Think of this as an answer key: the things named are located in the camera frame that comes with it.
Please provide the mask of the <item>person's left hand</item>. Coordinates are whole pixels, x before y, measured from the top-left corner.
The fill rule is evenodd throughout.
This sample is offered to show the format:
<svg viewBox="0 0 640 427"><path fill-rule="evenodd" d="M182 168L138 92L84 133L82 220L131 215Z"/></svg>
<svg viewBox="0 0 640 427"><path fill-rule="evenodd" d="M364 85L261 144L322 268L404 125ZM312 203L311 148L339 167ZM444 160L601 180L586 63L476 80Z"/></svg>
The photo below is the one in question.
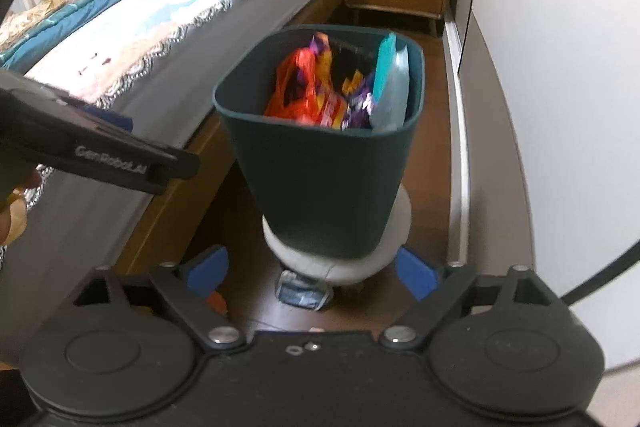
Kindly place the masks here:
<svg viewBox="0 0 640 427"><path fill-rule="evenodd" d="M18 239L27 227L27 206L25 193L40 187L41 176L35 169L30 176L14 187L6 200L1 202L0 241L2 246L8 246Z"/></svg>

